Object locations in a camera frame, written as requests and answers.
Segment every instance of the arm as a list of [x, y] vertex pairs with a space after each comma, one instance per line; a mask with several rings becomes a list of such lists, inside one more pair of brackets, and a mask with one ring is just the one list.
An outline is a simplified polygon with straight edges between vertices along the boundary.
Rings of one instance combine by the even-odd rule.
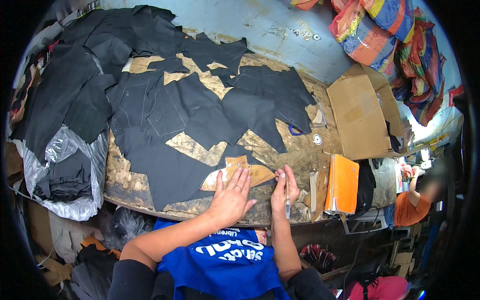
[[278, 267], [278, 274], [284, 280], [301, 271], [300, 258], [297, 248], [293, 243], [290, 233], [290, 221], [285, 216], [285, 176], [288, 176], [288, 185], [290, 191], [290, 201], [293, 203], [299, 196], [300, 191], [297, 187], [292, 169], [285, 165], [285, 171], [278, 169], [275, 172], [278, 184], [270, 200], [272, 205], [272, 246], [275, 249], [274, 260]]
[[413, 204], [414, 207], [417, 207], [420, 201], [420, 194], [415, 190], [417, 187], [417, 179], [419, 176], [419, 167], [413, 167], [413, 178], [410, 181], [410, 185], [408, 186], [407, 197], [410, 203]]
[[123, 248], [120, 260], [136, 260], [155, 270], [163, 256], [175, 248], [188, 246], [222, 228], [234, 225], [257, 202], [247, 201], [250, 181], [248, 170], [239, 168], [223, 189], [220, 171], [216, 177], [216, 191], [212, 203], [204, 213], [191, 220], [134, 238]]

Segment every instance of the blue scissors handle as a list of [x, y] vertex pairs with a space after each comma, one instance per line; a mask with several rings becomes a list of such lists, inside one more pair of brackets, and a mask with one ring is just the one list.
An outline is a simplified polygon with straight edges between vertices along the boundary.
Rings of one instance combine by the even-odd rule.
[[290, 134], [293, 135], [293, 136], [299, 136], [299, 135], [305, 134], [305, 133], [303, 133], [303, 132], [294, 132], [292, 125], [289, 125], [289, 126], [288, 126], [288, 131], [290, 131]]

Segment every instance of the black shirt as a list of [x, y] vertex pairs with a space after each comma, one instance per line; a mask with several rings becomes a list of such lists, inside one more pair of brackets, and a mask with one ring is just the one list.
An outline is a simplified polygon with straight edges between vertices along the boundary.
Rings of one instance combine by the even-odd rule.
[[[323, 283], [316, 269], [305, 269], [282, 285], [292, 300], [335, 300], [332, 292]], [[215, 300], [209, 294], [181, 287], [185, 300]], [[168, 271], [155, 275], [154, 272], [135, 260], [121, 260], [113, 269], [113, 280], [108, 294], [109, 300], [170, 300], [173, 299], [174, 282]], [[273, 291], [255, 298], [275, 299]]]

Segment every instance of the black sleeve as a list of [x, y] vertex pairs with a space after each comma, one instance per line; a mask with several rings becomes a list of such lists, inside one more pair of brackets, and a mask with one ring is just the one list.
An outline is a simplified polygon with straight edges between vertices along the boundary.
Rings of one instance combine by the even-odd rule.
[[316, 269], [301, 270], [287, 284], [286, 292], [289, 295], [293, 293], [298, 300], [336, 300]]
[[121, 260], [113, 267], [109, 300], [151, 300], [154, 272], [141, 262]]

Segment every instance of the blue apron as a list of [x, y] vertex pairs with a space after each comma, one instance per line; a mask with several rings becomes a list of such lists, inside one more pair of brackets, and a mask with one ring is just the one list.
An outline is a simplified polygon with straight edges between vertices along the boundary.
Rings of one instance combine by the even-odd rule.
[[[174, 224], [159, 218], [153, 230]], [[176, 248], [163, 257], [157, 271], [171, 273], [174, 300], [183, 300], [182, 286], [225, 300], [251, 299], [273, 289], [276, 299], [289, 300], [273, 254], [273, 247], [259, 243], [254, 230], [226, 228]]]

